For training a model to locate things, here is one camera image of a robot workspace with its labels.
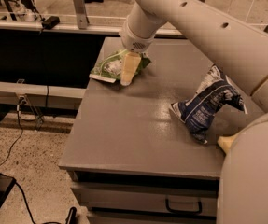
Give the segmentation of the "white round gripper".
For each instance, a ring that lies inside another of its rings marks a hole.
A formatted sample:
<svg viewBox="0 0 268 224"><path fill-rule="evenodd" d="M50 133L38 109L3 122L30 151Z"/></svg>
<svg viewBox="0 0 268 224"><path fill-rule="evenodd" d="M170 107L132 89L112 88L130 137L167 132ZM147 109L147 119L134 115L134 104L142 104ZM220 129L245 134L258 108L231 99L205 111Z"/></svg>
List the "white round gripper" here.
<svg viewBox="0 0 268 224"><path fill-rule="evenodd" d="M136 35L131 30L129 22L126 21L120 30L120 39L122 45L130 51L123 59L120 74L120 84L122 86L128 86L132 83L134 73L141 62L141 56L138 53L148 49L154 39L154 35L147 38Z"/></svg>

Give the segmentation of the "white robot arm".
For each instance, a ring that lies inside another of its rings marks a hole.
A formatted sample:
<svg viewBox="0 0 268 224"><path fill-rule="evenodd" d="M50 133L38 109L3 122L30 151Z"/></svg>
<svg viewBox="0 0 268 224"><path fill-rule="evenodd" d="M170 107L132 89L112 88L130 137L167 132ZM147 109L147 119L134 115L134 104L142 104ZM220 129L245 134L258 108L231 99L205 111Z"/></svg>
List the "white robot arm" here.
<svg viewBox="0 0 268 224"><path fill-rule="evenodd" d="M263 110L226 155L217 224L268 224L268 34L198 0L135 0L121 41L144 51L167 22Z"/></svg>

